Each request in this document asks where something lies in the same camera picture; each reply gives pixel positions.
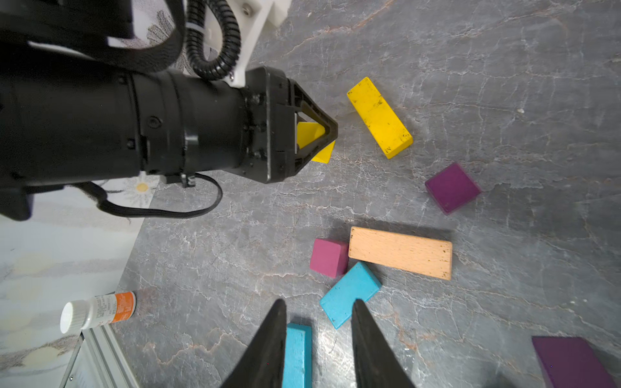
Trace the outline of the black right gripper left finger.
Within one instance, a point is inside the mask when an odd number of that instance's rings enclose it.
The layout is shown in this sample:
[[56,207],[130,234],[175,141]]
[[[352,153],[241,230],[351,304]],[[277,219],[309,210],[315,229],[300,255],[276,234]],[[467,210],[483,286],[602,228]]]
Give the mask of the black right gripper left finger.
[[286,324],[286,303],[278,299],[222,387],[282,387]]

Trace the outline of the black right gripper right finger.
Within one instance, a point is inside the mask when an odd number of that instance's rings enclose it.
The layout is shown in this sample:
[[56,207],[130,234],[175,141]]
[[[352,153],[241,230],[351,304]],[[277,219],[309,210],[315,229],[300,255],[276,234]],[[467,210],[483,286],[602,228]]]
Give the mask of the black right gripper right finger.
[[415,387],[362,299],[354,302],[351,328],[357,387]]

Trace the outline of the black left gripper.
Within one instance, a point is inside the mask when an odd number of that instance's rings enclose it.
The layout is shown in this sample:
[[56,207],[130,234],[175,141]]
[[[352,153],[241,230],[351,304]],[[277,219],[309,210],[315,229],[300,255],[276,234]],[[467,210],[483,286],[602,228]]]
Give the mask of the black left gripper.
[[[246,73],[244,145],[239,166],[229,173],[262,184],[297,175],[312,158],[337,139],[338,124],[297,82],[281,70],[258,67]],[[298,119],[302,114],[323,133],[298,147]]]

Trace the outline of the long yellow block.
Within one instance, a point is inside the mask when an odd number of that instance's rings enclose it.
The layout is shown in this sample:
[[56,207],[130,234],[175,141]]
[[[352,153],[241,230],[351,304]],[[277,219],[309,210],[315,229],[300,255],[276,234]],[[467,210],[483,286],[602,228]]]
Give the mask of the long yellow block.
[[412,134],[369,77],[349,90],[347,96],[387,159],[412,145]]

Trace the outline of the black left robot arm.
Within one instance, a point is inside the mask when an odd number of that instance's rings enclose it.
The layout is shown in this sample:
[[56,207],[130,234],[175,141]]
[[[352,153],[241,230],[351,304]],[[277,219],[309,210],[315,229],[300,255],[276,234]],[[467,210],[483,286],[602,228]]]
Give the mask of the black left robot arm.
[[141,173],[193,187],[214,170],[263,184],[295,176],[338,125],[276,69],[247,64],[287,1],[169,1],[170,34],[134,37],[129,1],[1,4],[1,213],[32,216],[73,186],[122,218],[175,218],[108,200],[103,179]]

